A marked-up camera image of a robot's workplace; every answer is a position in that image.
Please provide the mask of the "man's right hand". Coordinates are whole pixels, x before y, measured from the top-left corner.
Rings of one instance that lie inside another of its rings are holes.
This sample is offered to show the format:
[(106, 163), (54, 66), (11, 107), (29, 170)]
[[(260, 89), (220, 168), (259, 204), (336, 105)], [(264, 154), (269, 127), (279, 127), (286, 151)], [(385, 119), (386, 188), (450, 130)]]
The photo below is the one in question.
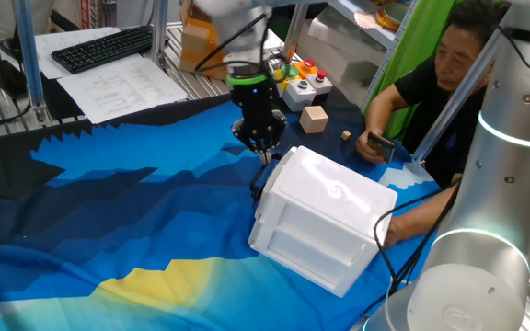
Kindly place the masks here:
[(371, 130), (367, 129), (358, 138), (356, 143), (356, 151), (363, 159), (368, 162), (373, 164), (383, 164), (385, 162), (384, 158), (368, 144), (370, 133), (381, 136), (383, 131), (380, 128), (372, 128)]

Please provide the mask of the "man's left hand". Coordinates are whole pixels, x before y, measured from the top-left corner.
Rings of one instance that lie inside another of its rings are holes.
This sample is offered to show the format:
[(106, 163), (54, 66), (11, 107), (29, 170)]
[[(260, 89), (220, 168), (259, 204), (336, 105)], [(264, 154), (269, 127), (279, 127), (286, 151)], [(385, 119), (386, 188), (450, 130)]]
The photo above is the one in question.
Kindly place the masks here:
[(391, 219), (383, 243), (384, 248), (389, 248), (404, 239), (406, 234), (405, 222), (406, 220), (403, 216), (396, 216)]

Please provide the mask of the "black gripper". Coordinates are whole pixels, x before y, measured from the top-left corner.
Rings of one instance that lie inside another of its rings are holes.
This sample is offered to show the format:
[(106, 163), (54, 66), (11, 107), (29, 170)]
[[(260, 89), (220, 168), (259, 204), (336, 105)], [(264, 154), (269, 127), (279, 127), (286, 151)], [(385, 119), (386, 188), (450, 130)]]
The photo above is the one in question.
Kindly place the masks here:
[(273, 108), (277, 96), (268, 80), (231, 85), (231, 100), (242, 113), (232, 125), (232, 133), (251, 152), (259, 154), (263, 165), (271, 163), (271, 150), (278, 146), (288, 124), (285, 115)]

